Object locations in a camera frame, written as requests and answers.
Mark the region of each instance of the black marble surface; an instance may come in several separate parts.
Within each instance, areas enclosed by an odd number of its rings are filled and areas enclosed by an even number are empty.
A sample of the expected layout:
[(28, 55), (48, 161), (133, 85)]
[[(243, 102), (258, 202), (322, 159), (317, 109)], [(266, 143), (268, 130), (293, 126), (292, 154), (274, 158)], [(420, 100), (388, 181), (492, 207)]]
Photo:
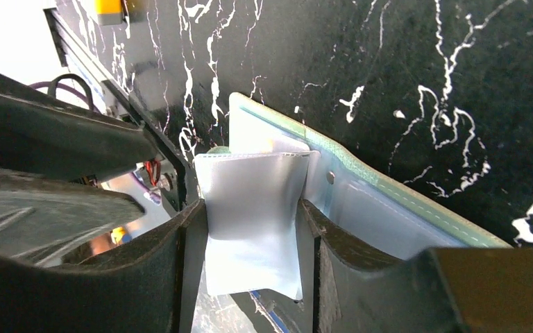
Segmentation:
[(58, 10), (189, 159), (228, 144), (241, 92), (533, 245), (533, 0), (124, 4), (121, 26)]

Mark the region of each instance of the black marble countertop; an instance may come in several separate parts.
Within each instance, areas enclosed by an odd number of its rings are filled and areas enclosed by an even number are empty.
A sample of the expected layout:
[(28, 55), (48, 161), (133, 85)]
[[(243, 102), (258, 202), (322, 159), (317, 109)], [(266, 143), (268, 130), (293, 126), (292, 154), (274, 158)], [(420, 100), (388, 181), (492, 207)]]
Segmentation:
[(60, 14), (191, 160), (241, 92), (533, 246), (533, 0), (125, 0)]

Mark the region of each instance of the black cable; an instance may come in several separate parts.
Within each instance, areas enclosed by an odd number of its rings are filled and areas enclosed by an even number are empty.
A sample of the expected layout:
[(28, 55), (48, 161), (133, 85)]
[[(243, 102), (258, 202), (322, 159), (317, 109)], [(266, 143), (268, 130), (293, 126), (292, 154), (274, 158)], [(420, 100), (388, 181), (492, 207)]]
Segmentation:
[(91, 92), (91, 88), (85, 82), (85, 80), (83, 80), (83, 78), (81, 78), (80, 76), (76, 74), (72, 74), (72, 73), (63, 74), (53, 79), (50, 82), (50, 85), (48, 86), (48, 95), (56, 98), (56, 89), (58, 88), (58, 83), (60, 83), (60, 81), (66, 78), (71, 78), (75, 80), (83, 88), (83, 90), (85, 91), (85, 96), (87, 97), (87, 105), (88, 105), (89, 110), (95, 111), (95, 103), (93, 102), (93, 92)]

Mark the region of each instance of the purple cable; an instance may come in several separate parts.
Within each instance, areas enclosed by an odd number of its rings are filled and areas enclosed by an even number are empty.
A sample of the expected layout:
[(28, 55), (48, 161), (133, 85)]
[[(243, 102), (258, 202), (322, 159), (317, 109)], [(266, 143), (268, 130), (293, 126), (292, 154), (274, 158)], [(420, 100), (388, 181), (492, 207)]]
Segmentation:
[[(33, 83), (33, 84), (29, 85), (28, 87), (37, 90), (37, 89), (47, 88), (49, 85), (50, 85), (50, 82), (42, 81), (42, 82)], [(58, 83), (58, 88), (73, 94), (74, 96), (79, 98), (81, 101), (85, 102), (85, 104), (89, 103), (89, 101), (87, 101), (87, 97), (85, 95), (81, 94), (81, 92), (79, 92), (77, 89), (74, 89), (73, 87), (65, 85), (64, 83)], [(101, 111), (99, 111), (99, 109), (97, 109), (97, 107), (95, 107), (94, 111), (99, 113), (99, 114), (101, 114)]]
[[(42, 82), (33, 83), (33, 84), (29, 85), (28, 87), (37, 90), (37, 89), (46, 88), (49, 85), (50, 85), (50, 82), (42, 81)], [(81, 92), (79, 92), (78, 90), (74, 89), (73, 87), (65, 85), (64, 83), (58, 83), (58, 88), (73, 94), (74, 96), (79, 98), (81, 101), (83, 101), (86, 104), (88, 104), (87, 97), (85, 95), (81, 94)], [(99, 111), (99, 109), (97, 109), (97, 107), (95, 107), (94, 111), (99, 113), (99, 114), (101, 114), (101, 111)], [(143, 182), (141, 182), (140, 179), (138, 179), (138, 177), (136, 177), (133, 172), (130, 172), (130, 176), (132, 176), (133, 180), (138, 184), (138, 186), (140, 186), (146, 193), (150, 194), (150, 197), (153, 196), (154, 198), (157, 198), (158, 200), (161, 200), (161, 197), (158, 194), (150, 191), (150, 189)]]

